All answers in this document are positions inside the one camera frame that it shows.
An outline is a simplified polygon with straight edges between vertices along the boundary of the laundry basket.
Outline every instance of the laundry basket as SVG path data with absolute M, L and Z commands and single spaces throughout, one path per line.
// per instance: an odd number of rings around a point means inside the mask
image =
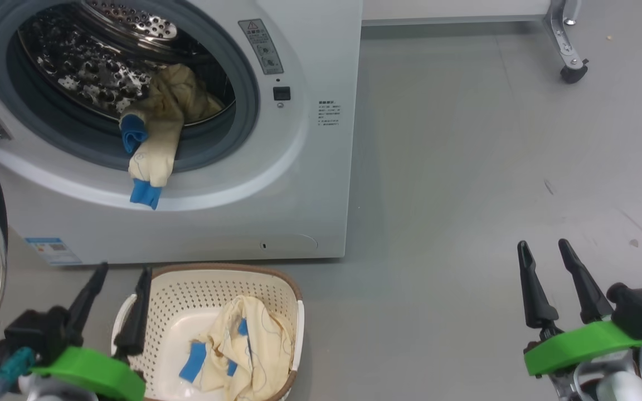
M 222 307 L 237 295 L 250 295 L 290 323 L 294 357 L 283 388 L 268 401 L 288 397 L 296 379 L 304 338 L 304 303 L 298 285 L 282 272 L 227 263 L 194 263 L 164 267 L 153 272 L 150 284 L 148 323 L 142 355 L 130 358 L 130 367 L 143 372 L 145 398 L 150 401 L 224 401 L 222 390 L 202 393 L 179 378 L 189 357 L 189 343 L 211 327 Z M 110 340 L 123 327 L 135 302 L 131 295 L 115 318 Z

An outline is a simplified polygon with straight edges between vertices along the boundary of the cream colored cloth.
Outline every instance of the cream colored cloth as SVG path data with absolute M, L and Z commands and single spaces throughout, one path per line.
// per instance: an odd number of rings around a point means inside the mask
M 206 91 L 203 81 L 183 64 L 168 66 L 150 80 L 147 99 L 128 106 L 120 121 L 134 114 L 145 122 L 148 139 L 128 164 L 133 178 L 163 187 L 173 172 L 180 132 L 185 121 L 198 121 L 222 110 L 219 100 Z
M 249 335 L 239 333 L 242 318 Z M 289 323 L 272 316 L 262 301 L 239 295 L 222 308 L 210 330 L 198 340 L 207 356 L 194 384 L 203 391 L 224 388 L 227 401 L 262 401 L 286 383 L 294 355 Z M 237 370 L 227 375 L 229 360 Z

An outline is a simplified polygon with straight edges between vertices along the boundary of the blue and white sticker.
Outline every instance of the blue and white sticker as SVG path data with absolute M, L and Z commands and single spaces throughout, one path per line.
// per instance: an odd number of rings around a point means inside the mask
M 25 238 L 25 240 L 49 265 L 81 264 L 81 259 L 60 238 Z

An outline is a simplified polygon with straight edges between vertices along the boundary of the front-loading washing machine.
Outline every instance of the front-loading washing machine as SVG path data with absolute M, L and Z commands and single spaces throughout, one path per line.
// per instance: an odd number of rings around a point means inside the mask
M 0 0 L 8 224 L 53 265 L 343 256 L 361 8 Z M 222 110 L 186 123 L 151 211 L 118 118 L 174 63 Z

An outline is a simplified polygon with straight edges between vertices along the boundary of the green plastic part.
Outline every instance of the green plastic part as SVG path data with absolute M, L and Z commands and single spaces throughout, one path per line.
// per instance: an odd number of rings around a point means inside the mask
M 548 375 L 585 360 L 640 346 L 642 340 L 632 339 L 613 322 L 593 322 L 543 341 L 524 354 L 524 363 L 531 376 Z
M 125 363 L 89 348 L 68 347 L 49 366 L 31 368 L 32 373 L 51 375 L 110 399 L 142 401 L 145 381 Z

